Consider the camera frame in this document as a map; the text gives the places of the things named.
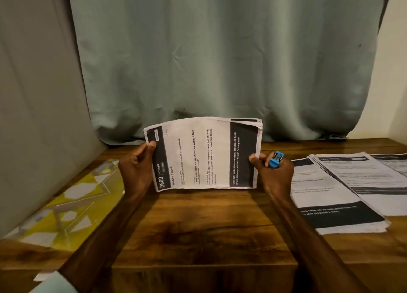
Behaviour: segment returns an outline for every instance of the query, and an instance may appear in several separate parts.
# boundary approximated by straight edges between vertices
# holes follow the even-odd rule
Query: light blue sleeve
[[[69,283],[57,271],[52,273],[46,280],[36,286],[30,293],[78,293],[74,286]]]

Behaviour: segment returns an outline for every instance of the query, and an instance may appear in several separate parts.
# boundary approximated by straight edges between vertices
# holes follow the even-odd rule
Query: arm
[[[125,194],[99,227],[59,269],[79,293],[88,292],[105,261],[115,250],[126,225],[143,200],[153,175],[151,158],[156,143],[140,145],[119,162]]]
[[[319,292],[367,293],[366,286],[342,262],[337,253],[306,221],[291,199],[293,163],[283,158],[277,169],[268,167],[274,153],[251,155],[249,160],[258,170],[273,207],[292,237],[292,240],[313,278]]]

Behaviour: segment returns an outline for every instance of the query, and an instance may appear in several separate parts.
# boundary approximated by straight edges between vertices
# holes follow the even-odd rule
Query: stack of paper
[[[255,188],[257,170],[248,157],[260,154],[262,120],[196,117],[144,128],[156,141],[155,189]]]
[[[366,153],[310,155],[385,216],[407,215],[407,177]]]
[[[374,159],[384,163],[386,166],[407,176],[407,153],[406,154],[374,154]]]
[[[389,222],[309,157],[293,162],[291,197],[319,234],[386,231]]]

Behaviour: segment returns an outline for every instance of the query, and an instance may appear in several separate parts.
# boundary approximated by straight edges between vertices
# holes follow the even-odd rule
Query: wooden table
[[[109,149],[64,191],[109,158]],[[389,139],[263,143],[291,159],[310,153],[405,153]],[[407,292],[407,217],[389,217],[386,233],[331,234],[324,238],[373,292]],[[267,197],[259,190],[171,190],[149,193],[132,218],[112,269],[97,292],[307,292],[295,249]],[[28,292],[43,270],[57,270],[70,253],[0,243],[0,292]]]

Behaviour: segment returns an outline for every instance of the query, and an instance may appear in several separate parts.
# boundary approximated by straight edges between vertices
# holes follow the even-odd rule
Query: number
[[[158,177],[158,183],[160,184],[160,188],[164,187],[164,177],[160,176]]]

